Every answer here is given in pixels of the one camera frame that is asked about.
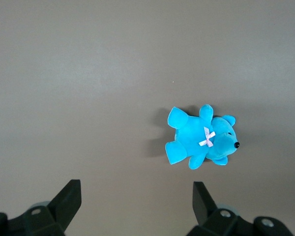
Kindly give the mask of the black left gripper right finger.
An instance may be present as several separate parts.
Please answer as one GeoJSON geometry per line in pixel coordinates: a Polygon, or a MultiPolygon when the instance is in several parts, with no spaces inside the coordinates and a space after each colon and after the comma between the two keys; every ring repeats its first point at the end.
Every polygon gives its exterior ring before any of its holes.
{"type": "Polygon", "coordinates": [[[293,236],[280,220],[259,216],[252,223],[218,207],[203,182],[193,183],[192,207],[198,224],[189,236],[293,236]]]}

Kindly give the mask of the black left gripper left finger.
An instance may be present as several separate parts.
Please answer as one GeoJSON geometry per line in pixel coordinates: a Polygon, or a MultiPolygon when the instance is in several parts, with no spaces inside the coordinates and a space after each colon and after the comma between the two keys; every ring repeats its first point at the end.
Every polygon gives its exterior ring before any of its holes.
{"type": "Polygon", "coordinates": [[[0,236],[63,236],[82,203],[81,181],[72,179],[46,205],[8,219],[0,212],[0,236]]]}

